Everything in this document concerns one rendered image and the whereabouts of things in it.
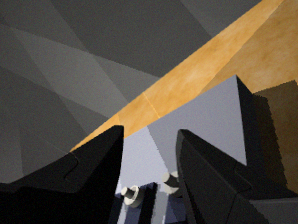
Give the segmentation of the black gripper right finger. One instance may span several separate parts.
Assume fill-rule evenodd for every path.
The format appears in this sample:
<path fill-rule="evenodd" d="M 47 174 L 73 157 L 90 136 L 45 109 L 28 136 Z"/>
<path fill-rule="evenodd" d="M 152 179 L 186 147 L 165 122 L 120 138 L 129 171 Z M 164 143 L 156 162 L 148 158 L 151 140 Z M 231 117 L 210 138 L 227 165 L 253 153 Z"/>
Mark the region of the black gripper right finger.
<path fill-rule="evenodd" d="M 176 163 L 189 224 L 298 224 L 298 193 L 188 129 L 177 131 Z"/>

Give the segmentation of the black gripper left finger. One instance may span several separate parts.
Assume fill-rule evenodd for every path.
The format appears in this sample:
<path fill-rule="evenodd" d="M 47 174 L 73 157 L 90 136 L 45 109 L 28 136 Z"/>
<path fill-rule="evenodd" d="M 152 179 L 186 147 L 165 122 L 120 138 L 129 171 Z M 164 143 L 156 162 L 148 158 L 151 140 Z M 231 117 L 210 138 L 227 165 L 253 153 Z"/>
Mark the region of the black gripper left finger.
<path fill-rule="evenodd" d="M 124 155 L 113 125 L 55 163 L 0 183 L 0 224 L 108 224 Z"/>

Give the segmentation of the grey flat plate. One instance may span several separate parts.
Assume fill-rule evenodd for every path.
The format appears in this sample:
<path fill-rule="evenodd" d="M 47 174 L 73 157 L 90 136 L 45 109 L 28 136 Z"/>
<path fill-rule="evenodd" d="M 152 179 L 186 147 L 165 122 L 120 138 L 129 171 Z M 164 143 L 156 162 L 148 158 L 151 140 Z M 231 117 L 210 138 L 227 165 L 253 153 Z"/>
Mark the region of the grey flat plate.
<path fill-rule="evenodd" d="M 149 224 L 189 224 L 177 175 L 178 129 L 188 129 L 266 176 L 253 93 L 235 73 L 122 140 L 121 175 L 108 224 L 124 224 L 129 208 L 121 194 L 125 186 L 153 181 L 157 184 L 156 197 Z"/>

